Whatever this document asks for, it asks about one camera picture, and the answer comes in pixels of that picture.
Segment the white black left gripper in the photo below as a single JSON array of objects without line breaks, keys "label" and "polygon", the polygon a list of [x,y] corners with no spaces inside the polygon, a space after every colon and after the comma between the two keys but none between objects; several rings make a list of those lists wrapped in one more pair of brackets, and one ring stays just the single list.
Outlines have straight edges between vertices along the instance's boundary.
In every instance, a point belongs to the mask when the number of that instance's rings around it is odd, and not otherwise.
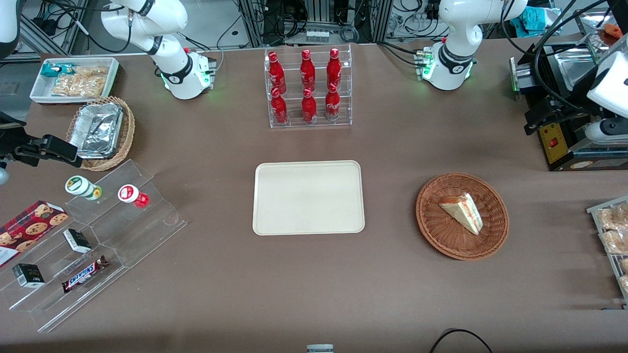
[{"label": "white black left gripper", "polygon": [[552,124],[567,124],[569,132],[584,127],[586,123],[597,113],[596,103],[592,103],[589,99],[583,101],[584,105],[580,110],[567,107],[554,98],[545,96],[539,98],[537,96],[525,96],[529,110],[525,112],[524,131],[527,136],[534,134],[545,126]]}]

